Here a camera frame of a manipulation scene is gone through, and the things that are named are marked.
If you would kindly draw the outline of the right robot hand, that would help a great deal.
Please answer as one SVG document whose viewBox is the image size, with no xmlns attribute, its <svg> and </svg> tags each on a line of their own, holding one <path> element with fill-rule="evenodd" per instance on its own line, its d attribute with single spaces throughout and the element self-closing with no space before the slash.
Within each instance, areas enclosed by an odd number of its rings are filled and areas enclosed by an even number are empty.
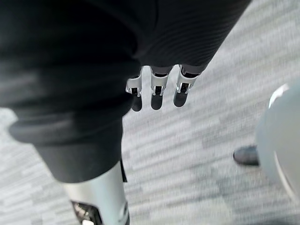
<svg viewBox="0 0 300 225">
<path fill-rule="evenodd" d="M 173 103 L 196 79 L 249 6 L 248 0 L 3 0 L 0 106 L 9 132 L 32 144 L 81 224 L 128 225 L 122 119 L 142 108 L 150 67 L 151 107 L 162 106 L 173 66 Z"/>
</svg>

